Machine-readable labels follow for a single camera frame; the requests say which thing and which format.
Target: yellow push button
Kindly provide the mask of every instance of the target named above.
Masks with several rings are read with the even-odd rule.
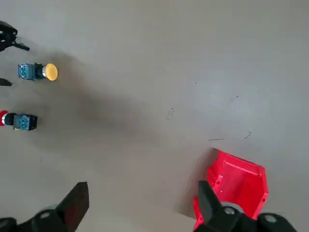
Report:
[[[49,63],[43,68],[43,76],[45,76],[50,81],[55,81],[58,77],[58,69],[57,67]]]

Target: red plastic bin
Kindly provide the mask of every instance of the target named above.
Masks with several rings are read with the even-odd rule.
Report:
[[[253,219],[257,218],[268,198],[265,168],[223,151],[218,151],[218,158],[207,169],[207,181],[219,201],[239,205]],[[197,198],[194,209],[196,229],[202,221]]]

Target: gray floor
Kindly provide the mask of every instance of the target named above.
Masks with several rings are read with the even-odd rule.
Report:
[[[0,53],[1,108],[40,117],[0,130],[0,217],[87,180],[80,231],[191,231],[181,214],[215,147],[265,166],[264,209],[307,229],[308,1],[11,0],[0,17],[31,47]],[[59,79],[18,80],[33,61]]]

